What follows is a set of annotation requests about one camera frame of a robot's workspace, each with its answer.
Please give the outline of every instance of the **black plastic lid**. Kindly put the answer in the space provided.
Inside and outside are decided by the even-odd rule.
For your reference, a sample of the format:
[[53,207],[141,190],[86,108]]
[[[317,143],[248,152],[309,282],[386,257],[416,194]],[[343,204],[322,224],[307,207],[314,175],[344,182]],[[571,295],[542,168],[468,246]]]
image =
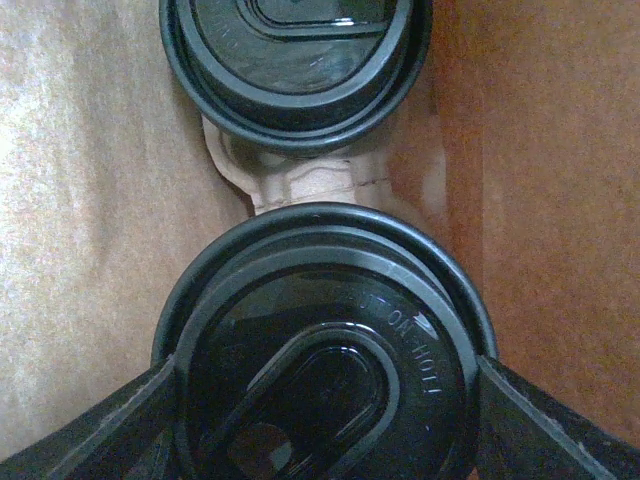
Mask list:
[[435,244],[379,212],[312,204],[194,262],[157,331],[154,357],[173,351],[188,478],[462,478],[476,355],[495,341]]
[[162,0],[172,68],[223,130],[313,154],[402,100],[424,60],[429,0]]

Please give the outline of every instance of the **black lid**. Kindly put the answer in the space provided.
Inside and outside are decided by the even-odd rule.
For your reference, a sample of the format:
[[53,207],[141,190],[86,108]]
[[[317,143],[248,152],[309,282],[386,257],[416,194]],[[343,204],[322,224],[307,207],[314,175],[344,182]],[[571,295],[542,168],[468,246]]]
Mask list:
[[271,149],[351,142],[424,60],[428,0],[162,0],[167,56],[211,121]]
[[461,478],[475,356],[495,343],[433,242],[379,212],[312,204],[261,215],[194,262],[154,355],[174,349],[187,477]]

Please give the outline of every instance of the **black cup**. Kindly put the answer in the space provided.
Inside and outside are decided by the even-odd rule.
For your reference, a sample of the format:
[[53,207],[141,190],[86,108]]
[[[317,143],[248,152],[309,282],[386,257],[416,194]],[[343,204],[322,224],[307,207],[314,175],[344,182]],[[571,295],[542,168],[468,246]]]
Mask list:
[[169,63],[226,133],[285,154],[380,124],[424,62],[431,0],[161,0]]

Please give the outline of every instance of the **brown cardboard surface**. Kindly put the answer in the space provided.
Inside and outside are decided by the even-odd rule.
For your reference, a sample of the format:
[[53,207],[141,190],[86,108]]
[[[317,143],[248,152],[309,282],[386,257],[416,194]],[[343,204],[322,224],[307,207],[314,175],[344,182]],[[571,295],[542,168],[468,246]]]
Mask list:
[[0,4],[0,459],[144,371],[178,276],[247,217],[157,17]]
[[452,245],[503,360],[640,445],[640,3],[436,3]]

